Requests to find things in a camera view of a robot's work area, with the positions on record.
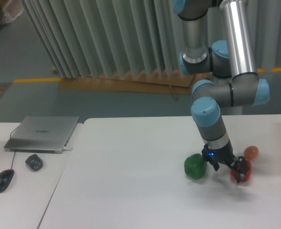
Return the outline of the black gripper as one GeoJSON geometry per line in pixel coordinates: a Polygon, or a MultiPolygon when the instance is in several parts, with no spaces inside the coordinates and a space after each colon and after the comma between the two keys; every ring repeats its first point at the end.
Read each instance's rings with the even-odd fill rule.
{"type": "Polygon", "coordinates": [[[202,149],[202,156],[206,162],[209,162],[213,166],[215,171],[219,170],[219,163],[228,167],[231,167],[234,163],[232,169],[238,173],[237,183],[240,183],[241,175],[245,175],[249,170],[246,162],[247,159],[245,157],[240,156],[238,157],[238,160],[234,161],[235,155],[233,154],[233,148],[230,140],[225,146],[218,149],[210,149],[209,146],[205,144],[202,149]]]}

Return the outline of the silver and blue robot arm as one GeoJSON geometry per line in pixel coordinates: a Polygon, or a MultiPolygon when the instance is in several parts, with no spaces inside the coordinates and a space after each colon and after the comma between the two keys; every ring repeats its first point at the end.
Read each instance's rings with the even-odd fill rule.
{"type": "Polygon", "coordinates": [[[245,182],[251,174],[251,164],[243,156],[235,156],[221,108],[265,104],[270,87],[260,79],[254,62],[245,0],[175,0],[173,11],[182,20],[184,50],[179,54],[185,75],[212,72],[229,78],[223,85],[200,80],[192,87],[191,115],[204,141],[199,154],[184,162],[185,174],[198,180],[204,177],[206,166],[218,170],[226,165],[235,180],[245,182]],[[207,47],[203,35],[203,18],[210,8],[223,15],[226,40],[207,47]]]}

